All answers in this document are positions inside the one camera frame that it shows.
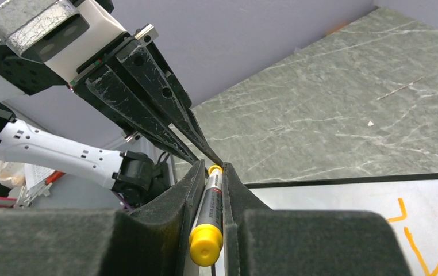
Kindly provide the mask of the white whiteboard black frame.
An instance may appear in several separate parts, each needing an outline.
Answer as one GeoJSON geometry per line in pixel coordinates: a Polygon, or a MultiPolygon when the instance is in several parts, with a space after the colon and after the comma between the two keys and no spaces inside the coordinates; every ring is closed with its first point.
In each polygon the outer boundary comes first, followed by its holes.
{"type": "Polygon", "coordinates": [[[438,274],[438,173],[222,179],[216,275],[438,274]]]}

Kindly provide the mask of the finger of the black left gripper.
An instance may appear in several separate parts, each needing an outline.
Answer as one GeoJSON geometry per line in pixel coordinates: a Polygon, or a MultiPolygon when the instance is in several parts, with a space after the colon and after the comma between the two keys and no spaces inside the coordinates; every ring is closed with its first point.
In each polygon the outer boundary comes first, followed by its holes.
{"type": "Polygon", "coordinates": [[[180,103],[149,50],[141,42],[131,38],[129,44],[116,54],[116,58],[125,71],[147,92],[159,114],[169,120],[212,162],[222,166],[223,161],[199,134],[200,129],[193,126],[190,110],[180,103]]]}
{"type": "Polygon", "coordinates": [[[117,113],[118,118],[125,120],[154,146],[190,164],[199,161],[142,97],[144,90],[128,73],[104,65],[89,73],[84,83],[92,94],[117,113]]]}

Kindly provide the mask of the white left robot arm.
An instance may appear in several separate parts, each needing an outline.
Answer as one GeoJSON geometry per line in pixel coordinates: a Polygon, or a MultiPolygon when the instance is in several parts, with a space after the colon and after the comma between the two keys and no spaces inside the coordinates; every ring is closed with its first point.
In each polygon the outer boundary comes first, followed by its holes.
{"type": "MultiPolygon", "coordinates": [[[[46,65],[17,56],[0,40],[0,78],[29,95],[66,86],[117,124],[125,137],[143,136],[165,153],[195,163],[197,156],[175,133],[179,130],[211,161],[221,164],[155,38],[151,24],[135,34],[121,31],[81,62],[69,81],[46,65]]],[[[160,164],[146,154],[102,149],[56,136],[17,118],[2,100],[0,161],[34,164],[89,179],[118,194],[129,209],[143,206],[165,190],[160,164]]]]}

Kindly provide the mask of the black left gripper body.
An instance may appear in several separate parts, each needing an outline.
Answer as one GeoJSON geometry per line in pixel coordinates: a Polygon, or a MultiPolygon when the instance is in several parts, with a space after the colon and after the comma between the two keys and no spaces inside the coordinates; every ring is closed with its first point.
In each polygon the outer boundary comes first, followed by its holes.
{"type": "Polygon", "coordinates": [[[72,91],[123,131],[153,143],[193,138],[191,100],[155,44],[156,28],[122,32],[77,69],[72,91]]]}

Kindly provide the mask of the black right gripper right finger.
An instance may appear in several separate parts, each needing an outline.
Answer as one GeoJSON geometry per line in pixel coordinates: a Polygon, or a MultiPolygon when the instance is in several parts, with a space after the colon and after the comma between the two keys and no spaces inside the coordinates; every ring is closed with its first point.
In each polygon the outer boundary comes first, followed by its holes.
{"type": "Polygon", "coordinates": [[[391,226],[354,210],[273,210],[223,172],[226,275],[410,275],[391,226]]]}

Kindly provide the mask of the yellow marker cap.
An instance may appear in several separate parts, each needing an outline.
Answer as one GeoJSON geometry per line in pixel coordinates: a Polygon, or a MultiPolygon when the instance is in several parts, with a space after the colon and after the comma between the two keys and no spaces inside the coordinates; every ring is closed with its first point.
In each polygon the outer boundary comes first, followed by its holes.
{"type": "Polygon", "coordinates": [[[214,164],[214,165],[209,167],[208,174],[210,175],[210,174],[214,173],[215,171],[218,171],[219,173],[222,174],[223,168],[217,164],[214,164]]]}

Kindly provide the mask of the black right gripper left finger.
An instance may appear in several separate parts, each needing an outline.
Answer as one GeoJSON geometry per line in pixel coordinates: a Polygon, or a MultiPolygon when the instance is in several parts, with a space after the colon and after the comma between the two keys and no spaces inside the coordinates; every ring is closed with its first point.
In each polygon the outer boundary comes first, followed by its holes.
{"type": "Polygon", "coordinates": [[[0,275],[198,275],[189,234],[203,161],[130,214],[116,209],[0,210],[0,275]]]}

